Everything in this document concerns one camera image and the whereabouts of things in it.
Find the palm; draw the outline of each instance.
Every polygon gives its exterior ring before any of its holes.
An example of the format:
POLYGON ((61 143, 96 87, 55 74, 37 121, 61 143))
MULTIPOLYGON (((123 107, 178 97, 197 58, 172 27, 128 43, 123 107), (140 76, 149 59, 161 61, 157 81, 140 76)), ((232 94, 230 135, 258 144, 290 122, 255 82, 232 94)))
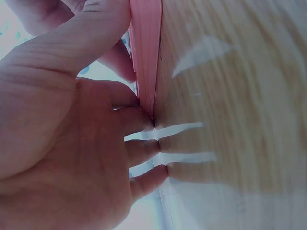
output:
POLYGON ((39 151, 42 159, 23 166, 33 165, 0 185, 7 190, 18 188, 9 198, 10 208, 19 210, 25 219, 40 213, 42 224, 53 220, 51 229, 90 225, 111 229, 125 218, 136 199, 152 191, 167 175, 160 167, 147 177, 129 180, 129 167, 159 151, 156 142, 124 142, 125 135, 152 128, 150 119, 133 107, 137 106, 133 93, 115 82, 77 82, 76 90, 63 92, 62 98, 68 98, 63 104, 72 105, 65 118, 58 123, 50 117, 56 128, 46 135, 51 139, 40 141, 50 144, 39 151))

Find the skin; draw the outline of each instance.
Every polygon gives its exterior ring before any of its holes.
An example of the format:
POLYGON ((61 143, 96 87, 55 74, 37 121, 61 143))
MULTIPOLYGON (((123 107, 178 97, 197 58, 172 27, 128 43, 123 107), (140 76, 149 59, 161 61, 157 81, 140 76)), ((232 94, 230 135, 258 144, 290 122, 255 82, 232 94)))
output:
POLYGON ((135 94, 77 78, 100 59, 135 80, 118 42, 129 0, 7 3, 39 36, 0 62, 0 229, 112 229, 168 177, 161 165, 129 179, 129 167, 160 150, 155 140, 124 142, 154 126, 135 94))

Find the wooden table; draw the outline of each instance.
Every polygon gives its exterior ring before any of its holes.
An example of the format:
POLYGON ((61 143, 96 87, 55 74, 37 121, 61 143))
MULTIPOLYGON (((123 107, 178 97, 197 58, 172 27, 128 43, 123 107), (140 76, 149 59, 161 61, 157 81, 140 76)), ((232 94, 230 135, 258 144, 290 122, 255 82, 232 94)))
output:
POLYGON ((155 120, 175 230, 307 229, 307 0, 163 0, 155 120))

